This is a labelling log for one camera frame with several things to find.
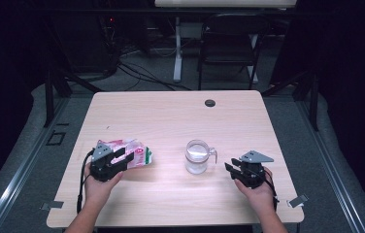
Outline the clear glass jar with handle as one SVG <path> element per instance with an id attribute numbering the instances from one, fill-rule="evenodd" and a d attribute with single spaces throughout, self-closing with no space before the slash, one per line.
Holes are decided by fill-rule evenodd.
<path id="1" fill-rule="evenodd" d="M 208 160 L 213 156 L 217 162 L 217 151 L 202 140 L 191 140 L 185 147 L 185 169 L 193 175 L 204 173 Z"/>

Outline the metal floor rail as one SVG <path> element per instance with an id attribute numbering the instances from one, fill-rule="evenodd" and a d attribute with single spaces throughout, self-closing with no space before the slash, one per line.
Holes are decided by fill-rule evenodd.
<path id="1" fill-rule="evenodd" d="M 343 180 L 335 166 L 332 157 L 321 138 L 321 135 L 318 131 L 315 131 L 312 127 L 312 124 L 309 120 L 309 110 L 304 102 L 297 101 L 296 106 L 299 110 L 300 115 L 303 118 L 303 121 L 308 128 L 312 138 L 315 141 L 316 147 L 319 150 L 319 160 L 322 164 L 323 170 L 327 176 L 330 185 L 336 195 L 336 198 L 339 202 L 339 205 L 347 219 L 348 225 L 352 231 L 352 233 L 365 233 L 365 225 L 362 221 L 361 217 L 358 214 L 358 211 L 352 201 L 352 198 L 348 194 L 348 190 L 343 183 Z"/>
<path id="2" fill-rule="evenodd" d="M 34 168 L 41 148 L 51 135 L 51 129 L 65 110 L 69 98 L 56 100 L 54 116 L 47 127 L 44 126 L 46 116 L 41 111 L 46 104 L 35 100 L 33 110 L 22 129 L 17 142 L 0 171 L 0 226 L 15 203 Z"/>

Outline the grey box under desk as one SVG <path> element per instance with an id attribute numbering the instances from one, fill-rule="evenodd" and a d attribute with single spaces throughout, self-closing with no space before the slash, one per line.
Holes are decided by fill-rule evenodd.
<path id="1" fill-rule="evenodd" d="M 181 22 L 180 35 L 186 39 L 201 38 L 202 23 L 201 22 Z"/>

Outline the white desk top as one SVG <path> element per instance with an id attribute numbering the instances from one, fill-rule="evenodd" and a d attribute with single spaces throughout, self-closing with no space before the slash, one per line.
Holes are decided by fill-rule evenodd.
<path id="1" fill-rule="evenodd" d="M 154 0 L 164 8 L 294 8 L 298 0 Z"/>

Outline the grey tape piece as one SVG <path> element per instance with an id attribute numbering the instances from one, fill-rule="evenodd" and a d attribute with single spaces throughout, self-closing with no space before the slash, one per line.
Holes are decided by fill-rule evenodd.
<path id="1" fill-rule="evenodd" d="M 40 209 L 42 211 L 50 211 L 51 209 L 61 209 L 63 207 L 62 201 L 49 201 L 44 202 Z"/>
<path id="2" fill-rule="evenodd" d="M 303 207 L 308 200 L 309 197 L 306 194 L 301 194 L 292 200 L 287 200 L 286 203 L 288 207 L 296 208 Z"/>

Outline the person's left hand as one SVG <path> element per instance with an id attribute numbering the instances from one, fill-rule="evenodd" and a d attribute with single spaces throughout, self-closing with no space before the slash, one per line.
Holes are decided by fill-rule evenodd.
<path id="1" fill-rule="evenodd" d="M 84 175 L 86 176 L 86 180 L 84 182 L 85 202 L 83 207 L 87 210 L 101 211 L 107 203 L 114 186 L 122 179 L 123 173 L 117 173 L 107 182 L 99 182 L 90 175 L 90 164 L 87 163 L 85 165 Z"/>

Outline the black folding chair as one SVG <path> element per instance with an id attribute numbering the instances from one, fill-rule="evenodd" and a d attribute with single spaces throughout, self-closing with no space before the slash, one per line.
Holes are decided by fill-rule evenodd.
<path id="1" fill-rule="evenodd" d="M 268 18 L 253 14 L 217 14 L 202 25 L 197 63 L 198 89 L 202 89 L 203 66 L 252 67 L 252 88 L 263 38 L 271 29 Z"/>

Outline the pink and white plastic bag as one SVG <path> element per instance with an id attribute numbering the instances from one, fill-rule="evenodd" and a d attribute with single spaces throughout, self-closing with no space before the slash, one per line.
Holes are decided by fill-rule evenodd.
<path id="1" fill-rule="evenodd" d="M 110 142 L 104 142 L 99 140 L 109 146 L 113 150 L 118 150 L 120 148 L 125 148 L 125 154 L 134 153 L 134 159 L 128 163 L 127 168 L 137 168 L 151 164 L 151 150 L 145 146 L 143 143 L 137 139 L 127 139 L 127 140 L 113 140 Z"/>

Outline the person's right hand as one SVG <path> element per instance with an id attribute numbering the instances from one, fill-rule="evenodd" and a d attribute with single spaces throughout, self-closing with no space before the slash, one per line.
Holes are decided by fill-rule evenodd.
<path id="1" fill-rule="evenodd" d="M 260 216 L 275 213 L 274 207 L 274 191 L 271 188 L 272 172 L 268 168 L 264 168 L 266 173 L 266 181 L 257 188 L 248 188 L 239 180 L 235 180 L 234 184 L 247 197 L 251 208 Z"/>

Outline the black metal stand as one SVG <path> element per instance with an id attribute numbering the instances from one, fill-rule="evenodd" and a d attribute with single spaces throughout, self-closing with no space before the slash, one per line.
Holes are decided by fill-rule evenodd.
<path id="1" fill-rule="evenodd" d="M 68 72 L 64 69 L 49 69 L 45 80 L 45 93 L 46 93 L 46 121 L 44 126 L 48 127 L 54 119 L 54 94 L 57 93 L 63 97 L 68 98 L 72 95 L 73 91 L 68 85 L 68 82 L 74 82 L 84 87 L 85 89 L 97 93 L 101 91 L 101 88 L 81 79 L 77 75 Z"/>
<path id="2" fill-rule="evenodd" d="M 318 130 L 317 105 L 318 105 L 318 95 L 319 95 L 318 93 L 319 78 L 314 72 L 311 71 L 301 72 L 296 76 L 291 77 L 283 82 L 274 84 L 269 89 L 263 91 L 261 95 L 264 97 L 271 96 L 293 83 L 296 84 L 296 88 L 292 92 L 292 98 L 295 101 L 304 101 L 307 95 L 310 95 L 309 122 L 314 131 L 317 131 Z"/>

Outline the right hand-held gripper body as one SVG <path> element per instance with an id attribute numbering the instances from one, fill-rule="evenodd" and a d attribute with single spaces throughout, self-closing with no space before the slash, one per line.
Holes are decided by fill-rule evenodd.
<path id="1" fill-rule="evenodd" d="M 258 151 L 250 150 L 238 158 L 242 161 L 239 168 L 239 181 L 250 188 L 257 188 L 266 181 L 266 173 L 263 163 L 273 162 L 274 159 Z"/>

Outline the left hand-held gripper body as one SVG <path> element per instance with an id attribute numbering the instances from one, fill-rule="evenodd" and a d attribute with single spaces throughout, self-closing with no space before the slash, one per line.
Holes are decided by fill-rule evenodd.
<path id="1" fill-rule="evenodd" d="M 98 142 L 91 155 L 90 175 L 97 181 L 106 182 L 112 179 L 117 173 L 126 171 L 119 167 L 119 162 L 125 158 L 126 154 L 120 158 L 114 158 L 115 150 L 102 142 Z"/>

